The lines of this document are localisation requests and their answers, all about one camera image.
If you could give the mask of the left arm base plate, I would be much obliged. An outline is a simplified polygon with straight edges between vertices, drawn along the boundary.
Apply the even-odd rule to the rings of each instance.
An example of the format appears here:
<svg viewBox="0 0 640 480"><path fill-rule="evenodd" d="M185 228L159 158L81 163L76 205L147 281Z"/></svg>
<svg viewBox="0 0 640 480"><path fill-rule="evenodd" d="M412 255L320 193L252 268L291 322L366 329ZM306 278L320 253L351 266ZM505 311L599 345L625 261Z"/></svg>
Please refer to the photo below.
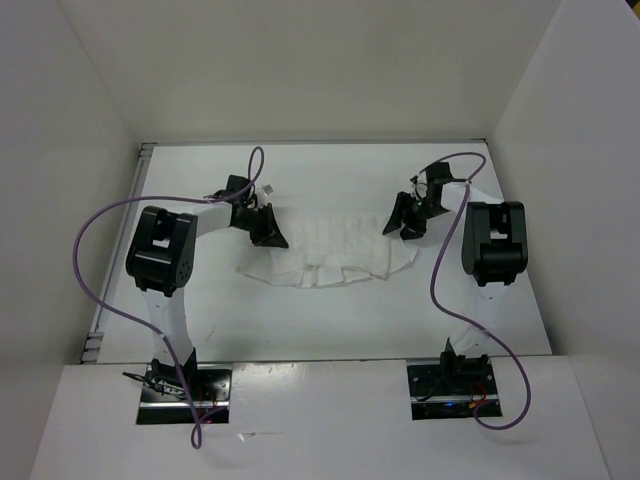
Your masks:
<svg viewBox="0 0 640 480"><path fill-rule="evenodd" d="M230 416L232 365L199 364L199 384L191 388L198 416L205 424L227 424ZM181 386L154 387L139 374L129 374L141 383L137 425L193 424Z"/></svg>

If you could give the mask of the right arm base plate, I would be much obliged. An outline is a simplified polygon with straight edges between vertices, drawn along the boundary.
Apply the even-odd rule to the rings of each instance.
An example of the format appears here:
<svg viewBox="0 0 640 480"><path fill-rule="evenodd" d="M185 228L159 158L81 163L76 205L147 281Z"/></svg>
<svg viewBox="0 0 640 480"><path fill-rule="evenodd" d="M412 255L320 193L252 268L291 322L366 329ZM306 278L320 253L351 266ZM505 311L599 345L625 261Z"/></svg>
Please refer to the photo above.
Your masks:
<svg viewBox="0 0 640 480"><path fill-rule="evenodd" d="M414 421L466 419L480 407L480 418L499 418L502 410L490 362L467 359L445 374L439 361L407 364L411 414Z"/></svg>

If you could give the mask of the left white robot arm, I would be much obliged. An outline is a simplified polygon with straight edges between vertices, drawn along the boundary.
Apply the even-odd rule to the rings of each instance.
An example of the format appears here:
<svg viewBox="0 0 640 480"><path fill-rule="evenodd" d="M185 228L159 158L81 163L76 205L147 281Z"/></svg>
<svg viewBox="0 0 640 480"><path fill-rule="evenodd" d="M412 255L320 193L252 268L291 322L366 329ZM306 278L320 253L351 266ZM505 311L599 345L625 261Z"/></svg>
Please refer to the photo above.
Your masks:
<svg viewBox="0 0 640 480"><path fill-rule="evenodd" d="M196 240L234 228L247 232L256 247L289 247L266 193L256 190L249 179L231 175L226 188L208 199L211 206L200 206L191 213L144 208L125 261L127 274L145 300L154 332L150 371L141 381L180 400L192 397L201 384L185 310L185 286L195 265Z"/></svg>

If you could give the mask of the white pleated skirt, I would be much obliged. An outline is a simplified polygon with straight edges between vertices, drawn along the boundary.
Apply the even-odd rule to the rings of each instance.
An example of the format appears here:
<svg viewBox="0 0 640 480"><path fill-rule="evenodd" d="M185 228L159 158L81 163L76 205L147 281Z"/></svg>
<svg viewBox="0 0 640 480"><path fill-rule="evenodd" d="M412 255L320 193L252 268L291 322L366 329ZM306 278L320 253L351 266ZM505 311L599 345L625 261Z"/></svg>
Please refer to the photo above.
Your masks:
<svg viewBox="0 0 640 480"><path fill-rule="evenodd" d="M278 208L275 217L289 247L251 248L236 267L272 286L311 289L385 280L418 254L399 236L383 235L386 217L377 213Z"/></svg>

